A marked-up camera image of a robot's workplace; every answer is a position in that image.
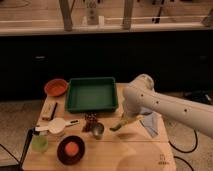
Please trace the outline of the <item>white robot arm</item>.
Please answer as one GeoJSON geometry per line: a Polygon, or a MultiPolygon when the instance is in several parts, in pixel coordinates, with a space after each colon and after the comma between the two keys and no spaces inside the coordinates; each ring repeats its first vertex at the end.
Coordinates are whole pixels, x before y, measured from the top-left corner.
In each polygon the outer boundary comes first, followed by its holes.
{"type": "Polygon", "coordinates": [[[154,81],[141,74],[123,88],[123,114],[134,118],[149,109],[170,117],[213,139],[213,106],[164,95],[154,90],[154,81]]]}

